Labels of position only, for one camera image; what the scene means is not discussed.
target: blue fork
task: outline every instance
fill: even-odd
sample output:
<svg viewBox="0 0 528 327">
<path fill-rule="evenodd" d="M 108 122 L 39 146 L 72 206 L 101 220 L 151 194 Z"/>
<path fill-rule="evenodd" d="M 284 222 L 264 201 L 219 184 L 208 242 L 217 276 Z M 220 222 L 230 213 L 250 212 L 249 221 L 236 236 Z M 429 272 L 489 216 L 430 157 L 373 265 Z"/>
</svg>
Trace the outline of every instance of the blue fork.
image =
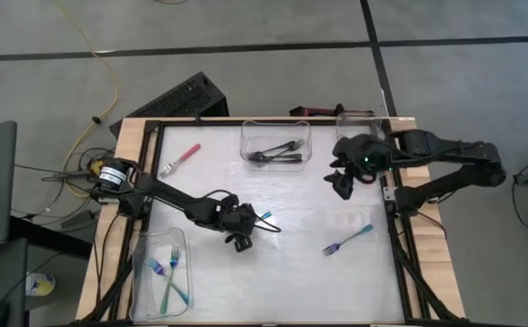
<svg viewBox="0 0 528 327">
<path fill-rule="evenodd" d="M 174 274 L 174 268 L 176 268 L 177 264 L 179 264 L 179 257 L 181 256 L 181 250 L 178 246 L 173 246 L 171 249 L 171 261 L 169 262 L 169 265 L 171 265 L 171 273 L 169 273 L 169 279 L 173 280 L 173 274 Z M 163 297 L 163 303 L 161 304 L 161 314 L 166 313 L 166 306 L 169 302 L 169 292 L 171 291 L 171 284 L 166 285 L 166 290 L 164 291 L 164 297 Z"/>
<path fill-rule="evenodd" d="M 170 278 L 168 278 L 165 274 L 164 274 L 164 268 L 163 266 L 157 261 L 155 260 L 154 258 L 148 258 L 146 259 L 146 261 L 144 261 L 144 263 L 146 263 L 147 266 L 151 267 L 151 269 L 158 275 L 161 275 L 163 276 L 163 278 L 166 280 L 166 282 L 168 282 L 171 286 L 173 286 L 173 289 L 179 293 L 179 295 L 181 296 L 181 299 L 183 299 L 183 302 L 185 304 L 189 304 L 189 297 L 187 296 L 187 294 L 185 294 L 183 291 L 181 291 L 181 289 L 174 284 L 173 281 L 171 281 Z"/>
<path fill-rule="evenodd" d="M 362 230 L 360 230 L 359 232 L 356 232 L 355 234 L 347 237 L 346 239 L 344 239 L 344 241 L 340 242 L 340 243 L 334 243 L 330 246 L 327 246 L 326 248 L 324 248 L 324 250 L 322 250 L 322 252 L 324 253 L 324 255 L 330 255 L 332 253 L 335 253 L 336 251 L 338 251 L 338 249 L 340 249 L 340 247 L 352 240 L 354 237 L 358 236 L 358 235 L 362 235 L 364 233 L 367 233 L 367 232 L 370 232 L 373 230 L 373 226 L 371 224 L 367 224 Z"/>
</svg>

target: wooden table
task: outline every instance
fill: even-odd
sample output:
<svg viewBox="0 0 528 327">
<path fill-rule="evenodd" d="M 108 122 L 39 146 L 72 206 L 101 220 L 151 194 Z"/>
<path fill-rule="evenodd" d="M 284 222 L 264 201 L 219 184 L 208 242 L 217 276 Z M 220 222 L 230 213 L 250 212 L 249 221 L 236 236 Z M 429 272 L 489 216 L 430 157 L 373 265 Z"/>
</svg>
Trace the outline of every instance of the wooden table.
<svg viewBox="0 0 528 327">
<path fill-rule="evenodd" d="M 192 122 L 194 118 L 163 118 L 166 122 Z M 203 118 L 203 121 L 244 121 L 244 120 L 284 120 L 286 122 L 309 120 L 309 121 L 330 121 L 334 120 L 331 117 L 210 117 Z M 115 150 L 115 157 L 138 161 L 143 146 L 144 126 L 146 119 L 144 118 L 128 118 L 125 119 L 122 125 L 122 130 L 118 138 L 118 143 Z M 402 131 L 416 128 L 414 118 L 391 118 L 391 128 L 393 131 Z M 146 152 L 144 170 L 149 172 L 151 170 L 151 162 L 154 157 L 154 149 L 156 144 L 156 133 L 151 133 L 148 148 Z M 401 176 L 403 185 L 417 186 L 430 181 L 429 170 L 427 167 L 402 169 Z M 394 185 L 391 175 L 387 176 L 389 185 Z M 121 252 L 121 246 L 125 236 L 126 219 L 119 218 L 111 230 L 109 229 L 110 222 L 115 217 L 117 205 L 106 205 L 100 214 L 100 219 L 95 235 L 95 244 L 98 249 L 98 258 L 101 257 L 102 244 L 107 235 L 107 244 L 105 248 L 105 263 L 102 271 L 101 290 L 102 294 L 106 292 L 109 286 L 115 279 L 116 271 Z M 441 221 L 437 205 L 425 204 L 421 208 L 421 212 L 425 213 L 437 221 Z M 447 308 L 458 316 L 463 316 L 463 306 L 460 293 L 453 273 L 452 259 L 447 248 L 447 242 L 443 237 L 443 231 L 438 227 L 428 223 L 427 221 L 414 217 L 411 219 L 411 226 L 413 228 L 414 241 L 417 249 L 417 256 L 421 266 L 421 272 L 424 279 L 429 283 L 437 296 L 445 303 Z M 137 232 L 134 232 L 133 238 L 137 237 Z M 414 318 L 420 318 L 419 302 L 417 300 L 417 291 L 414 287 L 411 277 L 406 275 L 407 288 L 409 291 L 409 300 L 413 311 Z M 118 310 L 118 318 L 126 318 L 128 316 L 128 298 L 130 296 L 132 275 L 126 281 Z M 96 299 L 96 267 L 94 250 L 90 256 L 88 264 L 84 287 L 76 319 L 83 318 L 90 313 L 95 307 Z"/>
</svg>

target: white label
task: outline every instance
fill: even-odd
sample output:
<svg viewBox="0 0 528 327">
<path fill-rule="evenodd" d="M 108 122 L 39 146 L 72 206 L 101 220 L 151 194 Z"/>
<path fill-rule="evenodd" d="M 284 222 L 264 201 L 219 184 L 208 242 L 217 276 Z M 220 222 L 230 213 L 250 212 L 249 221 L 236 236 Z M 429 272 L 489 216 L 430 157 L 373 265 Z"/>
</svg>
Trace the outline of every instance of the white label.
<svg viewBox="0 0 528 327">
<path fill-rule="evenodd" d="M 120 180 L 120 178 L 114 177 L 109 173 L 100 173 L 100 179 L 115 183 L 118 186 L 122 184 L 122 180 Z"/>
<path fill-rule="evenodd" d="M 110 168 L 110 167 L 102 168 L 100 173 L 109 173 L 109 174 L 111 174 L 114 177 L 118 177 L 118 178 L 121 179 L 120 183 L 122 183 L 126 179 L 126 175 L 125 174 L 121 173 L 120 171 L 115 170 L 114 168 Z"/>
</svg>

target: clear plastic container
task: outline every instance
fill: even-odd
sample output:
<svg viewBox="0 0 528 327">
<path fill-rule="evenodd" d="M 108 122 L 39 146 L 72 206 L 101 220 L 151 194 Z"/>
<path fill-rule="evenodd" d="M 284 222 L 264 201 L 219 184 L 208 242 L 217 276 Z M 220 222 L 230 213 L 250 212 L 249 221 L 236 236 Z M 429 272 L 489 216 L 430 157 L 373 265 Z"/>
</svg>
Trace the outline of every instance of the clear plastic container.
<svg viewBox="0 0 528 327">
<path fill-rule="evenodd" d="M 366 114 L 345 113 L 336 117 L 336 141 L 343 137 L 371 134 L 384 140 L 383 118 L 367 117 Z"/>
<path fill-rule="evenodd" d="M 312 158 L 310 124 L 242 124 L 240 155 L 248 170 L 301 171 Z"/>
<path fill-rule="evenodd" d="M 176 249 L 179 250 L 179 260 L 173 271 L 170 262 Z M 188 303 L 170 287 L 168 301 L 164 304 L 168 282 L 149 266 L 150 260 L 159 262 L 164 274 L 172 276 L 171 281 L 188 296 Z M 193 304 L 190 268 L 189 252 L 182 230 L 172 228 L 165 233 L 142 233 L 133 252 L 134 281 L 130 319 L 133 322 L 148 322 L 185 313 Z"/>
</svg>

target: cable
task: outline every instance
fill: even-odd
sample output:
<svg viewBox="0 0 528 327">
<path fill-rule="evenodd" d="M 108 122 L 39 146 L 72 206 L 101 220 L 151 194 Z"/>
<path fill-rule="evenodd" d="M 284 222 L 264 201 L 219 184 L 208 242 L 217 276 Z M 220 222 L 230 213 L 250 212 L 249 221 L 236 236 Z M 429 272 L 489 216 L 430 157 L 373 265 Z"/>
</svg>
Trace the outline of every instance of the cable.
<svg viewBox="0 0 528 327">
<path fill-rule="evenodd" d="M 427 202 L 428 202 L 429 204 L 439 204 L 439 203 L 442 203 L 443 201 L 445 201 L 445 200 L 449 199 L 450 197 L 452 197 L 452 195 L 454 195 L 456 192 L 457 192 L 457 190 L 452 191 L 452 192 L 450 192 L 450 193 L 447 193 L 447 195 L 446 195 L 445 197 L 441 197 L 441 199 L 440 199 L 440 197 L 438 197 L 437 199 L 429 199 L 429 200 L 427 200 Z"/>
<path fill-rule="evenodd" d="M 180 5 L 187 2 L 187 0 L 154 0 L 155 2 L 163 5 Z"/>
<path fill-rule="evenodd" d="M 27 165 L 22 165 L 22 164 L 17 164 L 17 163 L 15 163 L 14 166 L 17 167 L 17 168 L 23 168 L 23 169 L 35 170 L 35 171 L 38 171 L 38 172 L 46 172 L 46 173 L 62 173 L 62 172 L 58 172 L 58 171 L 53 171 L 53 170 L 44 169 L 44 168 L 37 168 L 37 167 L 32 167 L 32 166 L 27 166 Z"/>
<path fill-rule="evenodd" d="M 94 49 L 94 46 L 92 45 L 92 43 L 90 42 L 90 40 L 88 39 L 88 37 L 86 36 L 84 30 L 82 29 L 82 27 L 80 27 L 80 25 L 75 21 L 75 19 L 72 17 L 72 15 L 67 11 L 67 9 L 65 8 L 64 6 L 64 3 L 62 2 L 62 0 L 57 0 L 56 1 L 57 5 L 59 6 L 59 8 L 62 10 L 62 12 L 64 12 L 64 15 L 65 17 L 70 21 L 72 22 L 72 25 L 74 25 L 74 28 L 75 30 L 82 36 L 82 38 L 84 39 L 85 43 L 88 45 L 88 49 L 90 50 L 90 53 L 92 54 L 92 56 L 96 59 L 98 59 L 102 64 L 104 64 L 104 66 L 108 69 L 108 72 L 110 73 L 110 78 L 112 79 L 114 85 L 115 85 L 115 97 L 114 99 L 112 100 L 112 103 L 110 103 L 110 105 L 108 105 L 108 107 L 106 109 L 103 110 L 103 112 L 101 112 L 98 116 L 95 116 L 95 117 L 92 117 L 92 122 L 84 129 L 84 131 L 82 132 L 82 134 L 78 137 L 78 139 L 75 141 L 74 145 L 72 145 L 72 147 L 70 148 L 70 151 L 68 152 L 66 158 L 65 158 L 65 164 L 64 166 L 67 165 L 67 162 L 70 160 L 70 157 L 72 156 L 72 154 L 74 153 L 75 149 L 78 147 L 78 145 L 84 140 L 85 136 L 90 132 L 90 130 L 92 129 L 92 127 L 94 127 L 95 124 L 100 124 L 101 123 L 101 118 L 106 116 L 108 113 L 110 113 L 110 111 L 115 107 L 116 105 L 116 102 L 118 101 L 118 94 L 119 94 L 119 90 L 120 90 L 120 87 L 119 87 L 119 83 L 118 83 L 118 77 L 116 76 L 116 73 L 115 71 L 112 69 L 112 67 L 106 62 L 106 60 L 104 60 L 102 57 L 100 57 L 98 54 L 96 54 L 96 51 Z M 79 192 L 76 192 L 72 186 L 70 186 L 69 184 L 66 185 L 66 188 L 68 189 L 68 191 L 70 193 L 72 193 L 73 195 L 79 197 L 79 198 L 85 198 L 88 196 L 88 194 L 83 194 L 83 193 L 79 193 Z"/>
<path fill-rule="evenodd" d="M 41 268 L 43 268 L 46 264 L 50 263 L 56 256 L 60 255 L 61 253 L 56 253 L 54 255 L 52 255 L 51 257 L 49 257 L 49 259 L 45 260 L 44 263 L 40 264 L 39 266 L 37 266 L 37 268 L 33 269 L 30 273 L 27 273 L 24 278 L 20 279 L 18 282 L 15 283 L 15 285 L 13 285 L 12 288 L 9 289 L 9 291 L 7 291 L 7 293 L 5 294 L 5 296 L 3 297 L 3 299 L 1 299 L 0 302 L 3 302 L 7 296 L 9 296 L 9 294 L 15 289 L 15 287 L 17 287 L 17 285 L 19 285 L 21 282 L 24 282 L 25 281 L 25 278 L 27 278 L 28 275 L 32 274 L 32 273 L 35 273 L 37 272 L 38 270 L 40 270 Z"/>
<path fill-rule="evenodd" d="M 96 154 L 94 156 L 90 156 L 90 161 L 88 162 L 88 164 L 86 165 L 86 170 L 89 169 L 89 165 L 90 163 L 98 156 L 102 156 L 104 157 L 105 155 L 107 154 L 113 154 L 115 151 L 113 149 L 105 149 L 105 148 L 102 148 L 102 147 L 93 147 L 93 148 L 89 148 L 85 151 L 82 152 L 82 155 L 80 155 L 80 159 L 78 160 L 78 170 L 82 170 L 82 161 L 84 160 L 84 157 L 86 156 L 87 153 L 91 152 L 91 151 L 103 151 L 101 154 Z"/>
<path fill-rule="evenodd" d="M 93 221 L 93 222 L 91 222 L 91 223 L 89 223 L 89 224 L 87 224 L 87 225 L 84 225 L 84 226 L 82 226 L 82 227 L 75 228 L 75 229 L 73 229 L 73 230 L 65 230 L 65 231 L 58 231 L 58 232 L 59 232 L 59 233 L 72 233 L 72 232 L 82 231 L 82 230 L 84 230 L 84 229 L 86 229 L 86 228 L 88 228 L 88 227 L 90 227 L 90 226 L 92 226 L 92 225 L 95 225 L 95 224 L 97 224 L 97 223 L 98 223 L 98 221 L 95 220 L 95 221 Z"/>
<path fill-rule="evenodd" d="M 528 169 L 528 165 L 526 165 L 523 169 L 520 170 L 519 173 L 517 173 L 516 175 L 521 175 L 523 174 L 526 170 Z M 520 221 L 520 223 L 522 225 L 524 225 L 524 227 L 528 228 L 528 223 L 526 223 L 524 221 L 524 219 L 522 219 L 522 216 L 520 215 L 520 213 L 518 212 L 518 206 L 516 205 L 516 195 L 515 195 L 515 190 L 516 190 L 516 180 L 514 180 L 512 182 L 512 205 L 514 207 L 514 212 L 516 213 L 516 217 L 518 218 L 518 221 Z"/>
<path fill-rule="evenodd" d="M 258 225 L 254 225 L 255 228 L 259 228 L 261 230 L 264 230 L 264 231 L 267 231 L 267 232 L 270 232 L 270 233 L 279 233 L 282 231 L 282 229 L 278 226 L 275 226 L 275 225 L 272 225 L 270 224 L 269 222 L 267 222 L 266 220 L 262 219 L 260 216 L 256 215 L 255 217 L 257 217 L 257 219 L 262 222 L 262 223 L 265 223 L 266 225 L 270 226 L 273 228 L 273 230 L 271 229 L 268 229 L 268 228 L 265 228 L 265 227 L 262 227 L 262 226 L 258 226 Z"/>
<path fill-rule="evenodd" d="M 205 198 L 207 198 L 207 197 L 209 197 L 209 196 L 211 196 L 211 195 L 213 195 L 215 193 L 225 193 L 225 194 L 227 194 L 229 196 L 233 195 L 231 192 L 229 192 L 227 190 L 214 190 L 214 191 L 211 191 L 211 192 L 209 192 L 209 193 L 207 193 L 207 194 L 205 194 L 205 195 L 203 195 L 201 197 L 198 197 L 198 198 L 196 198 L 196 199 L 194 199 L 192 201 L 189 201 L 189 203 L 201 201 L 201 200 L 203 200 L 203 199 L 205 199 Z"/>
<path fill-rule="evenodd" d="M 438 221 L 436 221 L 434 218 L 428 216 L 427 214 L 425 213 L 422 213 L 422 212 L 417 212 L 419 213 L 426 221 L 428 221 L 429 223 L 432 223 L 434 224 L 435 226 L 439 227 L 442 229 L 443 231 L 443 235 L 445 236 L 445 239 L 447 240 L 447 231 L 445 231 L 445 227 L 443 227 L 443 225 L 441 223 L 439 223 Z"/>
<path fill-rule="evenodd" d="M 65 170 L 66 168 L 67 168 L 67 163 L 65 163 L 63 170 Z M 42 211 L 40 211 L 38 213 L 28 213 L 28 212 L 24 212 L 24 211 L 21 211 L 21 210 L 17 210 L 15 208 L 11 208 L 11 211 L 16 212 L 16 213 L 25 214 L 25 217 L 21 217 L 22 219 L 32 219 L 32 218 L 38 217 L 38 216 L 39 217 L 47 217 L 47 218 L 61 218 L 62 216 L 46 215 L 46 214 L 43 214 L 43 213 L 48 212 L 50 207 L 52 205 L 54 205 L 54 203 L 57 202 L 57 200 L 59 200 L 60 196 L 62 196 L 63 190 L 64 190 L 64 184 L 62 183 L 60 185 L 60 188 L 59 188 L 57 194 L 54 197 L 54 200 L 52 200 Z"/>
<path fill-rule="evenodd" d="M 60 217 L 59 219 L 56 219 L 52 222 L 47 222 L 47 223 L 36 223 L 36 225 L 38 226 L 46 226 L 46 225 L 49 225 L 49 224 L 53 224 L 53 223 L 59 223 L 67 218 L 70 218 L 72 217 L 74 214 L 80 212 L 82 209 L 84 209 L 88 204 L 90 203 L 90 199 L 84 199 L 84 201 L 82 202 L 82 204 L 80 204 L 80 206 L 78 206 L 77 208 L 75 208 L 72 212 L 68 213 L 67 215 L 65 216 L 62 216 Z"/>
<path fill-rule="evenodd" d="M 104 256 L 105 256 L 105 249 L 106 249 L 106 241 L 108 240 L 108 234 L 112 230 L 112 226 L 115 224 L 116 219 L 120 217 L 120 214 L 117 214 L 112 221 L 110 222 L 110 225 L 108 226 L 108 229 L 106 230 L 106 234 L 104 235 L 104 240 L 102 241 L 102 259 L 100 259 L 100 273 L 104 271 Z"/>
<path fill-rule="evenodd" d="M 407 156 L 409 158 L 419 159 L 419 160 L 434 158 L 434 157 L 436 157 L 438 155 L 447 154 L 447 153 L 449 153 L 451 151 L 455 151 L 455 150 L 467 150 L 467 149 L 470 149 L 470 148 L 473 148 L 473 147 L 476 147 L 476 146 L 482 144 L 482 142 L 478 141 L 478 142 L 474 142 L 474 143 L 466 145 L 466 146 L 461 146 L 461 145 L 460 146 L 455 146 L 453 148 L 442 150 L 442 151 L 440 151 L 438 153 L 420 156 L 420 155 L 409 154 L 409 153 L 407 153 L 407 152 L 405 152 L 403 150 L 400 150 L 395 145 L 389 144 L 388 142 L 386 142 L 384 140 L 373 140 L 373 142 L 375 142 L 377 144 L 382 144 L 382 145 L 388 147 L 389 149 L 391 149 L 393 151 L 396 151 L 396 152 L 398 152 L 398 153 L 400 153 L 402 155 L 405 155 L 405 156 Z"/>
<path fill-rule="evenodd" d="M 94 235 L 94 240 L 92 241 L 92 245 L 94 246 L 94 259 L 96 260 L 96 280 L 98 281 L 98 285 L 96 287 L 96 304 L 98 304 L 102 297 L 102 294 L 100 292 L 100 283 L 102 282 L 102 274 L 100 273 L 100 266 L 98 264 L 98 249 L 96 246 L 96 236 L 95 235 Z"/>
</svg>

